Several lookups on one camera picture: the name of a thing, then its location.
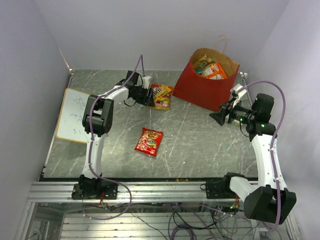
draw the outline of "m&m's bag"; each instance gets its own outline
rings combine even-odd
[[[157,156],[157,150],[163,135],[164,133],[162,131],[151,130],[143,127],[141,137],[134,150],[138,150],[154,157]]]
[[[153,92],[152,97],[154,101],[154,107],[149,106],[152,109],[169,110],[170,109],[170,96],[174,90],[172,86],[167,85],[151,85]]]

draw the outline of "red paper bag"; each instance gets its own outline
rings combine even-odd
[[[200,48],[193,53],[174,87],[173,96],[214,112],[220,110],[219,105],[229,101],[230,89],[234,86],[240,64],[224,54],[227,46],[225,35],[219,36],[216,42],[222,36],[225,37],[223,52]],[[227,78],[208,79],[196,73],[193,64],[205,54],[220,63]]]

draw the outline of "snack bag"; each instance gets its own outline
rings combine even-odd
[[[152,109],[161,109],[161,110],[169,110],[170,109],[170,96],[174,90],[172,86],[166,86],[166,85],[158,85],[158,84],[152,84],[151,87],[153,88],[153,99],[157,99],[157,101],[154,102],[155,107],[150,106]],[[166,89],[167,93],[159,98],[157,94],[162,94],[163,89]]]
[[[202,77],[206,79],[226,79],[228,78],[224,69],[218,62],[214,62],[206,67],[203,71]]]
[[[196,61],[193,64],[193,67],[195,69],[195,72],[198,74],[197,71],[204,68],[207,64],[210,64],[212,62],[212,59],[207,57],[207,54],[205,54],[202,58],[200,58],[198,61]]]
[[[168,93],[172,92],[173,88],[166,86],[166,85],[157,85],[157,84],[152,84],[154,86],[153,92],[152,92],[152,97],[153,101],[156,103],[159,99],[167,95]]]
[[[134,150],[156,157],[163,135],[164,133],[162,131],[151,130],[143,127],[141,137]]]

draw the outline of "bag handle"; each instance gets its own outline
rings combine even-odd
[[[220,36],[214,41],[213,46],[212,46],[212,49],[215,49],[215,46],[216,46],[217,42],[220,40],[221,37],[224,37],[224,38],[225,38],[225,44],[224,44],[224,48],[223,48],[223,51],[222,51],[222,53],[224,54],[224,53],[225,53],[225,50],[226,50],[226,47],[227,47],[227,42],[228,42],[228,41],[227,41],[227,36],[224,35],[224,34],[220,35]]]

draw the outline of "red snack bag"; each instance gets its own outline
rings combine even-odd
[[[154,157],[157,156],[157,150],[163,135],[164,133],[162,131],[155,131],[143,127],[141,137],[134,150],[138,150]]]

